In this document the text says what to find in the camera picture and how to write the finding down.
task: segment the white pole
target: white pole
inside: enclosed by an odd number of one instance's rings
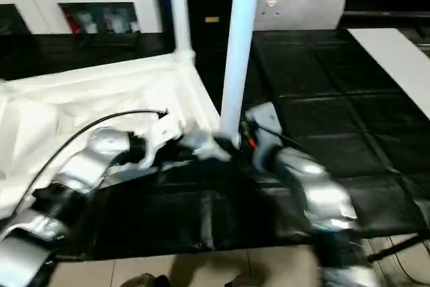
[[[171,0],[173,29],[175,30],[176,53],[182,57],[194,59],[189,36],[187,0]]]
[[[220,131],[234,142],[238,140],[256,6],[257,0],[233,0],[232,3]]]

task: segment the black cable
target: black cable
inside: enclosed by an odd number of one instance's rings
[[[284,140],[286,140],[286,141],[288,141],[288,142],[290,142],[290,143],[294,144],[295,146],[297,146],[297,148],[300,148],[300,149],[302,149],[302,150],[304,151],[303,146],[302,146],[301,144],[299,144],[298,142],[296,142],[296,141],[292,140],[290,137],[284,136],[284,135],[282,135],[282,134],[278,134],[277,132],[275,132],[275,131],[273,131],[273,130],[271,130],[271,129],[268,129],[268,128],[266,128],[266,127],[264,127],[264,126],[260,125],[260,124],[259,124],[259,123],[257,123],[257,122],[253,122],[253,124],[254,124],[256,127],[260,128],[260,129],[262,129],[262,130],[264,130],[264,131],[266,131],[266,132],[268,132],[268,133],[270,133],[270,134],[272,134],[272,135],[274,135],[274,136],[277,136],[277,137],[279,137],[279,138],[281,138],[281,139],[284,139]]]
[[[124,112],[117,112],[115,114],[110,114],[108,116],[104,116],[100,119],[97,119],[96,121],[93,121],[92,123],[86,125],[82,129],[78,130],[72,137],[70,137],[54,154],[49,158],[49,160],[43,165],[43,167],[39,170],[39,172],[33,177],[32,181],[30,182],[29,186],[27,187],[26,191],[22,195],[22,197],[19,199],[19,202],[16,204],[16,207],[13,209],[12,216],[17,214],[17,211],[24,203],[25,197],[28,195],[30,190],[32,189],[34,183],[38,180],[38,178],[41,176],[41,174],[48,168],[49,164],[52,163],[52,161],[67,147],[69,146],[78,136],[83,134],[84,132],[88,131],[89,129],[93,128],[94,126],[101,124],[102,122],[117,118],[120,116],[125,116],[127,114],[157,114],[159,118],[162,118],[167,115],[167,112],[163,112],[160,110],[128,110]]]
[[[394,242],[392,241],[391,237],[388,237],[390,239],[391,245],[394,246]],[[400,266],[401,270],[403,271],[403,273],[406,275],[406,277],[413,282],[414,284],[418,284],[418,285],[422,285],[422,286],[430,286],[429,283],[426,282],[419,282],[418,280],[415,280],[414,278],[412,278],[407,272],[406,270],[403,268],[402,263],[400,262],[400,259],[398,258],[397,253],[394,254],[394,256],[397,259],[398,265]]]
[[[428,245],[426,245],[426,244],[425,244],[425,242],[426,242],[426,241],[423,241],[423,242],[422,242],[422,244],[423,244],[424,248],[427,250],[427,253],[428,253],[428,254],[429,254],[429,256],[430,256],[430,248],[429,248],[429,246],[428,246]]]

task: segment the floor tile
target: floor tile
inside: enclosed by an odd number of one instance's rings
[[[110,287],[114,261],[62,263],[49,287]]]
[[[391,240],[388,237],[380,237],[371,239],[370,244],[374,248],[374,252],[379,252],[391,247],[393,243],[400,243],[412,236],[399,235],[391,237]],[[430,271],[428,270],[430,268],[430,256],[422,244],[399,252],[397,257],[395,255],[385,257],[378,261],[378,264],[386,280],[386,286],[410,286],[413,284],[405,272],[414,280],[430,283]]]
[[[318,267],[309,246],[250,249],[251,276],[264,287],[317,287]]]
[[[246,250],[168,255],[117,260],[112,287],[126,280],[150,273],[166,275],[173,287],[223,287],[237,275],[249,275]]]

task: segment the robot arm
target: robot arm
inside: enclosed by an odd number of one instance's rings
[[[0,234],[0,286],[45,286],[54,270],[52,256],[67,241],[112,165],[145,156],[145,140],[113,128],[95,130],[87,146],[73,155],[36,201]]]
[[[156,121],[144,137],[98,128],[91,133],[87,146],[59,169],[50,185],[34,191],[35,202],[0,232],[0,287],[46,286],[56,266],[54,256],[67,243],[91,192],[113,184],[110,169],[133,163],[127,168],[146,171],[157,162],[157,153],[172,161],[168,167],[183,165],[184,159],[230,159],[208,133],[197,130],[183,134],[172,115]]]
[[[259,125],[255,129],[258,148],[254,166],[276,174],[292,189],[312,225],[323,286],[379,286],[355,236],[357,215],[347,191],[310,155],[297,148],[283,147],[276,136],[282,129],[271,103],[249,110],[247,118]]]

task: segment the red object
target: red object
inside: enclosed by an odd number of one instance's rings
[[[69,23],[70,28],[72,29],[72,34],[82,34],[82,28],[79,26],[79,24],[73,19],[72,15],[65,9],[64,16],[67,19],[67,22]]]
[[[253,147],[254,149],[256,149],[258,147],[252,138],[248,138],[248,142],[249,142],[250,146]]]

